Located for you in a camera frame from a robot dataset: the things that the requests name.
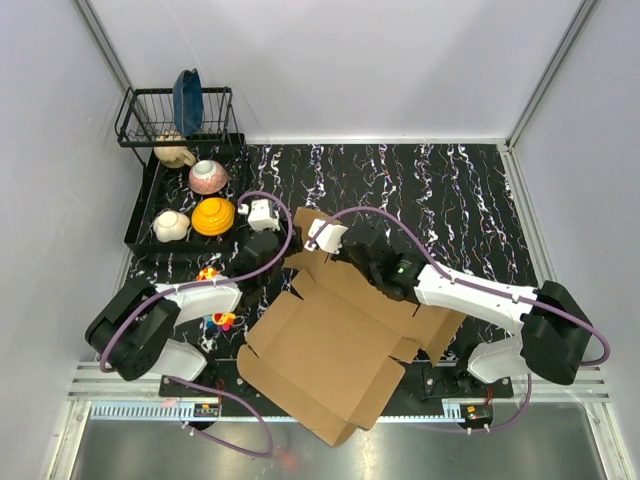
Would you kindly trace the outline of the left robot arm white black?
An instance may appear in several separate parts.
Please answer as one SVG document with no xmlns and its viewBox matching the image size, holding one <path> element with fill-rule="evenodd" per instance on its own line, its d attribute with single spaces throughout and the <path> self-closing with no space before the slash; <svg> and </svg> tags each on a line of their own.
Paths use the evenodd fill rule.
<svg viewBox="0 0 640 480">
<path fill-rule="evenodd" d="M 196 396 L 215 386 L 216 372 L 195 346 L 174 340 L 174 328 L 215 314 L 243 314 L 258 304 L 266 286 L 279 274 L 284 260 L 251 279 L 237 278 L 266 265 L 287 241 L 282 231 L 252 234 L 229 267 L 198 288 L 181 284 L 126 282 L 85 331 L 85 341 L 106 357 L 123 380 L 147 373 L 181 378 Z"/>
</svg>

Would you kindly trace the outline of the brown cardboard box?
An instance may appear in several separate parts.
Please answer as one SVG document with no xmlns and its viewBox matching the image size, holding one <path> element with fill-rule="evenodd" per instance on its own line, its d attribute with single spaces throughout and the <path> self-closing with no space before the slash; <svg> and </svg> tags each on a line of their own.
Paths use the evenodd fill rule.
<svg viewBox="0 0 640 480">
<path fill-rule="evenodd" d="M 331 447 L 371 429 L 424 351 L 438 362 L 465 315 L 387 298 L 352 265 L 304 250 L 296 270 L 249 330 L 240 376 Z"/>
</svg>

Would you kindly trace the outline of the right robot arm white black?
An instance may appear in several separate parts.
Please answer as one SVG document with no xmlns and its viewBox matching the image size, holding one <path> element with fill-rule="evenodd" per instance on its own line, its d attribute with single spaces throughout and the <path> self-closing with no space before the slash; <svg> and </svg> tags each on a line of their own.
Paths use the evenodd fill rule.
<svg viewBox="0 0 640 480">
<path fill-rule="evenodd" d="M 574 382 L 592 337 L 590 320 L 569 291 L 547 280 L 539 288 L 477 279 L 418 255 L 396 252 L 370 226 L 341 237 L 341 259 L 388 298 L 441 307 L 484 320 L 508 338 L 480 343 L 461 358 L 454 384 L 476 396 L 503 377 L 534 373 L 559 385 Z"/>
</svg>

